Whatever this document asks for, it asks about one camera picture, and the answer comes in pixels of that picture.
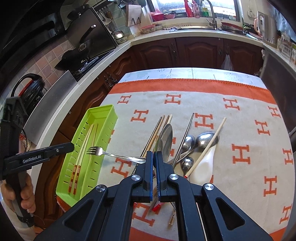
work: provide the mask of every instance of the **white countertop edge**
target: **white countertop edge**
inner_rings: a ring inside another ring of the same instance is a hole
[[[40,140],[37,143],[36,149],[47,147],[50,145],[60,124],[62,123],[65,116],[72,108],[72,106],[75,104],[75,102],[78,100],[80,95],[86,90],[86,88],[91,84],[91,82],[108,65],[110,65],[116,58],[118,58],[121,54],[123,54],[125,51],[131,48],[131,46],[150,42],[150,41],[160,40],[160,39],[179,38],[179,37],[223,38],[223,39],[241,41],[241,42],[253,44],[259,47],[265,47],[265,44],[263,44],[261,41],[248,38],[246,36],[241,36],[241,35],[222,32],[222,31],[212,31],[212,30],[186,30],[186,31],[176,31],[176,32],[169,32],[169,30],[159,30],[150,34],[140,35],[135,39],[122,43],[111,54],[106,56],[96,66],[94,66],[86,75],[84,75],[81,80],[79,80],[78,84],[72,89],[72,91],[63,100],[63,102],[60,104],[60,106],[58,107],[58,109],[55,111],[52,118],[48,122],[42,136],[40,137]],[[31,178],[34,186],[34,192],[35,192],[41,166],[42,164],[32,167]]]

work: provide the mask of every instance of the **white plastic bag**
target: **white plastic bag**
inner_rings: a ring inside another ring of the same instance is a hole
[[[226,54],[226,57],[225,57],[225,59],[223,61],[221,69],[233,71],[233,65],[232,65],[232,62],[230,60],[230,56],[229,56],[228,53]]]

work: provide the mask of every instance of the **tablecloth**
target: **tablecloth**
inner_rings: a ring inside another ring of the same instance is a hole
[[[267,89],[219,80],[156,79],[115,85],[102,105],[118,115],[107,151],[139,156],[158,119],[172,114],[173,145],[178,149],[192,112],[189,134],[216,130],[227,117],[214,154],[212,182],[238,207],[280,240],[294,198],[292,148],[281,113]],[[98,184],[112,186],[131,175],[134,163],[105,156]],[[130,240],[178,240],[169,228],[170,204],[148,213],[134,210]]]

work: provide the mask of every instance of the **patterned chopstick handle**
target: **patterned chopstick handle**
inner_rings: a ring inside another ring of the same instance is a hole
[[[158,211],[158,210],[161,208],[162,205],[164,205],[164,202],[160,202],[159,204],[157,204],[157,205],[152,209],[152,211],[153,211],[153,212]]]
[[[71,192],[72,184],[73,184],[74,176],[75,176],[75,172],[76,172],[76,168],[77,168],[77,165],[74,166],[74,169],[73,169],[73,172],[72,172],[72,176],[71,176],[71,181],[70,181],[70,185],[69,185],[69,190],[68,190],[68,192]]]
[[[75,184],[74,184],[74,191],[73,191],[74,195],[76,194],[76,188],[77,188],[77,182],[78,182],[78,177],[79,177],[79,173],[80,173],[80,168],[81,168],[81,166],[78,166],[78,168],[77,168],[77,174],[76,174],[76,179],[75,179]]]

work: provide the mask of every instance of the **green plastic basket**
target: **green plastic basket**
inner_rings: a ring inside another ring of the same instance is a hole
[[[104,156],[92,156],[91,162],[89,162],[90,156],[85,154],[81,163],[76,194],[73,194],[75,179],[72,185],[71,193],[68,192],[76,159],[78,158],[78,154],[86,137],[87,131],[89,130],[91,124],[97,123],[97,138],[94,145],[100,146],[106,150],[116,121],[117,115],[113,105],[88,109],[82,118],[82,121],[80,122],[72,139],[72,143],[75,146],[74,151],[66,155],[57,183],[56,194],[69,206],[72,207],[96,186],[104,158]],[[92,144],[95,132],[94,129],[95,127],[93,128],[89,141],[86,145],[86,150]]]

